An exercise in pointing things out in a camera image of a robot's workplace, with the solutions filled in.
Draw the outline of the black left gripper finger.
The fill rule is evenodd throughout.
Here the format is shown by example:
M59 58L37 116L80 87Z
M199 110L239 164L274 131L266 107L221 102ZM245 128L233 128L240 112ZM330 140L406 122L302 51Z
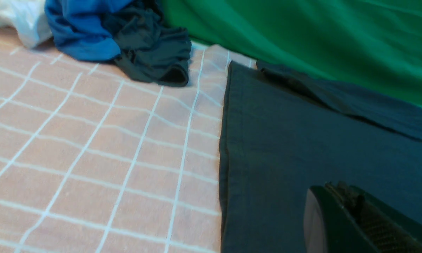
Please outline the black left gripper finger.
M311 186L303 217L307 253L422 253L422 225L367 191Z

